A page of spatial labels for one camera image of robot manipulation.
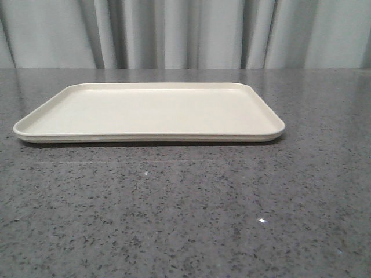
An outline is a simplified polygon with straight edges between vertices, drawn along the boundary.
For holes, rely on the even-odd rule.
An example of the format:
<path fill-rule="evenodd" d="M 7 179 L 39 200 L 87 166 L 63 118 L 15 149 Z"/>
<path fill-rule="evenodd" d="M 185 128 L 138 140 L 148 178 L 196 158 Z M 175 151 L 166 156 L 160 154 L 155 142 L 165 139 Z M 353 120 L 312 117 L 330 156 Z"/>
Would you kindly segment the cream rectangular plastic tray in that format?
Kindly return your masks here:
<path fill-rule="evenodd" d="M 228 82 L 72 85 L 13 126 L 31 143 L 268 142 L 284 129 L 250 86 Z"/>

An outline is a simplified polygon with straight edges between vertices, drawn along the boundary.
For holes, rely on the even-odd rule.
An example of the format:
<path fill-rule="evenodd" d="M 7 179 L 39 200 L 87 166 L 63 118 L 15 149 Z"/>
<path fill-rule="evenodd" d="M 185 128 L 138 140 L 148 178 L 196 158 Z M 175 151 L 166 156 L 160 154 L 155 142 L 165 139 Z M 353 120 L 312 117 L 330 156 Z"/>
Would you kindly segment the grey pleated curtain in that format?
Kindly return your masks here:
<path fill-rule="evenodd" d="M 2 68 L 369 68 L 369 1 L 2 1 Z"/>

